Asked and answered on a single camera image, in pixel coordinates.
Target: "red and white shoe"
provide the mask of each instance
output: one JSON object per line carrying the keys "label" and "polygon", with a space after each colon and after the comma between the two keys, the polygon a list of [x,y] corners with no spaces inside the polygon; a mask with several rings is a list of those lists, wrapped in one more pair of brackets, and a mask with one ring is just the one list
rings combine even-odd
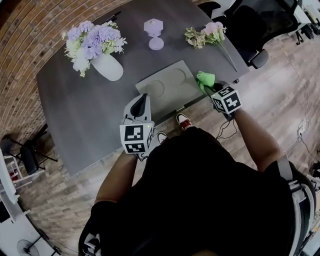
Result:
{"label": "red and white shoe", "polygon": [[158,138],[160,145],[169,139],[169,137],[163,131],[159,131],[156,137]]}
{"label": "red and white shoe", "polygon": [[181,126],[182,130],[184,131],[193,126],[192,123],[190,122],[190,119],[186,117],[184,114],[177,114],[176,120],[178,124]]}

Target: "green cloth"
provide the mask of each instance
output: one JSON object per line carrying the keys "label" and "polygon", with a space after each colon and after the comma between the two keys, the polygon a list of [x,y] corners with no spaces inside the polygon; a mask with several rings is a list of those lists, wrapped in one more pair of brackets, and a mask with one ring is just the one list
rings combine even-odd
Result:
{"label": "green cloth", "polygon": [[200,87],[200,90],[204,94],[208,94],[205,90],[205,86],[209,87],[212,91],[214,90],[215,80],[216,76],[214,74],[205,73],[202,71],[199,71],[196,75],[198,85]]}

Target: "black shirt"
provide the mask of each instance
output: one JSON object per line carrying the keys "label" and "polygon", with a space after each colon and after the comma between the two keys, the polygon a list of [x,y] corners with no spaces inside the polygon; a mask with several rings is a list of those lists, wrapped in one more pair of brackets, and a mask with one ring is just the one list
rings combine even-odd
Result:
{"label": "black shirt", "polygon": [[154,149],[118,202],[95,204],[79,240],[99,234],[102,255],[287,255],[294,207],[271,164],[258,172],[197,128]]}

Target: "dark gray tabletop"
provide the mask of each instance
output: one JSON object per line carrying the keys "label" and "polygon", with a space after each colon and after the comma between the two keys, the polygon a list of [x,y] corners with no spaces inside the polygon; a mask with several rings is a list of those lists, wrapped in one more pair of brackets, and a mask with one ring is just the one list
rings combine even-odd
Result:
{"label": "dark gray tabletop", "polygon": [[[190,0],[133,0],[103,17],[121,11],[116,23],[128,42],[124,54],[113,54],[123,66],[123,77],[111,82],[92,66],[85,75],[73,70],[64,47],[56,52],[37,74],[40,99],[49,130],[71,175],[87,168],[121,147],[119,124],[123,111],[139,93],[135,84],[157,71],[184,60],[193,75],[213,73],[218,82],[231,83],[249,69],[228,39],[225,46],[238,72],[218,46],[194,49],[185,41],[185,30],[202,28],[210,18]],[[164,22],[164,48],[149,49],[151,39],[144,22]]]}

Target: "forearm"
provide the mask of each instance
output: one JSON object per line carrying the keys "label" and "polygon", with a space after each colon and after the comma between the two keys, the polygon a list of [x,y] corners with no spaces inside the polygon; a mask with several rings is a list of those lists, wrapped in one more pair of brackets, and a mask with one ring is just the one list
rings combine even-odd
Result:
{"label": "forearm", "polygon": [[272,162],[285,154],[277,141],[244,110],[237,110],[234,120],[258,171],[264,172]]}
{"label": "forearm", "polygon": [[132,187],[136,166],[137,158],[123,151],[104,179],[94,203],[118,202]]}

